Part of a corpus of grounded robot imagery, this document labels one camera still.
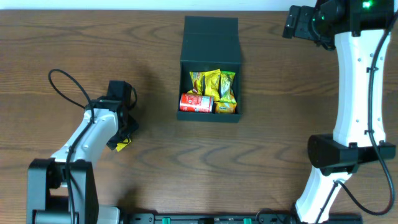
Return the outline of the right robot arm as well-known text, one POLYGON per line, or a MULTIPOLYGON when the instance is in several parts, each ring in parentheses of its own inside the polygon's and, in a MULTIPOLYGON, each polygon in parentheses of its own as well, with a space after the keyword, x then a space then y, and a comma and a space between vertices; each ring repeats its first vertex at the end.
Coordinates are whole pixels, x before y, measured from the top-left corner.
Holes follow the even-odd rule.
POLYGON ((384 165, 395 157, 382 122, 382 85, 396 21, 396 0, 327 0, 290 7, 283 36, 337 52, 339 94, 333 132, 308 139, 311 173, 286 223, 361 223, 358 216, 331 215, 330 208, 362 164, 384 165))

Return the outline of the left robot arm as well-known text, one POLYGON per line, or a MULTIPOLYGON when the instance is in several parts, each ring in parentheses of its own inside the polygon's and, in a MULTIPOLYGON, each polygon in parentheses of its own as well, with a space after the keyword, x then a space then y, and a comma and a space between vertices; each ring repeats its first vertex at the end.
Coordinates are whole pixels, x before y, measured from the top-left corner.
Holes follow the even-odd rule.
POLYGON ((135 89, 111 80, 107 94, 87 104, 70 139, 48 159, 34 159, 27 172, 27 223, 124 223, 115 206, 100 205, 93 169, 103 150, 120 151, 139 127, 129 114, 135 89))

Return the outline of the yellow almond biscuit packet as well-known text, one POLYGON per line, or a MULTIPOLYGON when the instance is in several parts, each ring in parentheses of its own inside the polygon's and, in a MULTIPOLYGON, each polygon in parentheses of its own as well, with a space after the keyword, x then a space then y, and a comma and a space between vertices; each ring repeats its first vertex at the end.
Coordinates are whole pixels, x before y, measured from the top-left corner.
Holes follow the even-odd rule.
POLYGON ((237 104, 228 102, 215 102, 215 113, 218 114, 235 114, 237 104))

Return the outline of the plain yellow snack packet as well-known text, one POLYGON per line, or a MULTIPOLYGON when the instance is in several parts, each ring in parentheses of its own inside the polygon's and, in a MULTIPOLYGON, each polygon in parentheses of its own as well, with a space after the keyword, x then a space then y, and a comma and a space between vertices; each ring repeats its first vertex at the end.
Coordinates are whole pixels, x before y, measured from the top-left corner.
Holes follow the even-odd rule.
POLYGON ((218 93, 220 84, 221 70, 212 70, 205 72, 205 96, 211 96, 214 101, 220 100, 220 94, 218 93))

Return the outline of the green yellow snack packet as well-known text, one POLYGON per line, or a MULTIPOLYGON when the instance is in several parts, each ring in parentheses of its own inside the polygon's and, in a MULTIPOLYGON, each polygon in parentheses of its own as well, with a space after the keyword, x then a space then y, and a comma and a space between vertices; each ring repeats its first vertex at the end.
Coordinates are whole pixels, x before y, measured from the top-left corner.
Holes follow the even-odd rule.
POLYGON ((236 99, 232 90, 235 73, 229 71, 222 71, 220 75, 220 101, 236 104, 236 99))

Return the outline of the yellow chocolate cake packet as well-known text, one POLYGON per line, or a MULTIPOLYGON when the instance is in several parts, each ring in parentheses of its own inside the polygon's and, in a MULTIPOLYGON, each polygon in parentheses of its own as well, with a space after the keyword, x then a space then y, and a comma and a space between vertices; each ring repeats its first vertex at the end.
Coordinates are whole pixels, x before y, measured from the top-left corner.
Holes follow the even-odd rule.
POLYGON ((202 95, 203 94, 203 72, 190 72, 193 88, 189 90, 188 94, 202 95))
POLYGON ((130 143, 131 140, 129 138, 126 138, 125 140, 117 143, 115 150, 119 152, 123 150, 126 146, 128 146, 130 143))

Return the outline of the red soda can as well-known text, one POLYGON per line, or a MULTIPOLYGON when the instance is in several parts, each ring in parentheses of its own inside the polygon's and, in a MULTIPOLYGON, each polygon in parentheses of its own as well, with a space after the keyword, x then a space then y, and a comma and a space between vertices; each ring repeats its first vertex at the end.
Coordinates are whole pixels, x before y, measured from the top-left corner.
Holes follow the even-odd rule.
POLYGON ((212 96, 202 96, 184 93, 181 96, 179 109, 186 112, 211 113, 213 107, 212 96))

